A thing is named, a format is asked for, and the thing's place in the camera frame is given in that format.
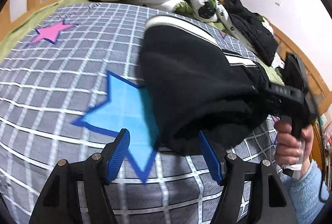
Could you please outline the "right hand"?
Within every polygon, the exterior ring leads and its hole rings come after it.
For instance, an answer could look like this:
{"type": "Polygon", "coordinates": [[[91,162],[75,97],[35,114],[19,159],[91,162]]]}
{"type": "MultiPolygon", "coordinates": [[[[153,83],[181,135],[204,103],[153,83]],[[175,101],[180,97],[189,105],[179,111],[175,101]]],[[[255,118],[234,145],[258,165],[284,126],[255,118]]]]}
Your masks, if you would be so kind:
{"type": "Polygon", "coordinates": [[[309,169],[311,163],[309,155],[312,151],[314,133],[311,125],[302,129],[301,138],[297,140],[291,135],[292,127],[289,123],[278,121],[274,125],[277,130],[277,146],[275,151],[275,160],[279,166],[295,164],[302,157],[301,175],[304,175],[309,169]]]}

